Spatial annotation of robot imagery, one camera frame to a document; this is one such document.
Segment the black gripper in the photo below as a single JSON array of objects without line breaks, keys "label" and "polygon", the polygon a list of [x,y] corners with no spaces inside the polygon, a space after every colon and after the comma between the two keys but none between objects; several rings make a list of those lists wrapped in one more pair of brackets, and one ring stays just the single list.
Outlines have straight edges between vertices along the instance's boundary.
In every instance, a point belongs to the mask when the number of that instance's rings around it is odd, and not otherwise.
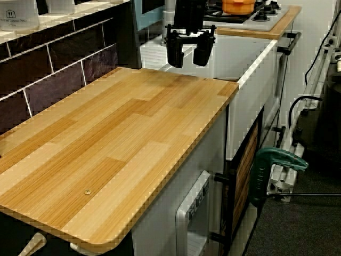
[{"label": "black gripper", "polygon": [[[208,9],[207,1],[174,1],[174,15],[170,21],[165,22],[165,29],[176,31],[180,35],[190,36],[203,33],[197,37],[197,47],[193,54],[193,63],[197,66],[205,66],[210,58],[213,44],[215,43],[214,25],[204,26],[204,16]],[[183,67],[184,53],[182,47],[190,44],[190,38],[182,38],[177,33],[167,36],[167,60],[175,68]]]}]

